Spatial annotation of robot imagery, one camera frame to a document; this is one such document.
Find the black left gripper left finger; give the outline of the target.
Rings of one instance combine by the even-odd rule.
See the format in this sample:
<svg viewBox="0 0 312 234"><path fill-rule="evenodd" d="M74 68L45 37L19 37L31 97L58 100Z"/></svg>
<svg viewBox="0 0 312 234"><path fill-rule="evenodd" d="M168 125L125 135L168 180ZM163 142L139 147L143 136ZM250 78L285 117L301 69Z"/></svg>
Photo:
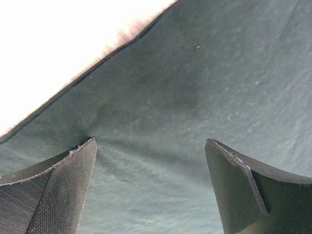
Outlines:
<svg viewBox="0 0 312 234"><path fill-rule="evenodd" d="M97 155L94 138L0 178L2 234L75 234Z"/></svg>

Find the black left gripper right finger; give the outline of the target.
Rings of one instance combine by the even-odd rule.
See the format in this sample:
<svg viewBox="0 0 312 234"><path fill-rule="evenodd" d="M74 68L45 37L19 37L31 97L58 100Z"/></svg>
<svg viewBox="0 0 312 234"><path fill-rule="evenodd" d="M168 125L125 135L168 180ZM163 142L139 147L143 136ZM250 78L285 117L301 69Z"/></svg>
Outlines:
<svg viewBox="0 0 312 234"><path fill-rule="evenodd" d="M208 139L207 164L226 234L310 234L312 180Z"/></svg>

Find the black t shirt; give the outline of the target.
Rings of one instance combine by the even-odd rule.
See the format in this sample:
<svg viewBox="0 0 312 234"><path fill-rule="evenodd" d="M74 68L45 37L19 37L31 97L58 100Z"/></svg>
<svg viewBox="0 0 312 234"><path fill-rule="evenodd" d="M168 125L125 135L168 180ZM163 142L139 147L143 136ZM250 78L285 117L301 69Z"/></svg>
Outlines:
<svg viewBox="0 0 312 234"><path fill-rule="evenodd" d="M224 234L205 145L312 178L312 3L179 0L0 139L0 176L87 140L76 234Z"/></svg>

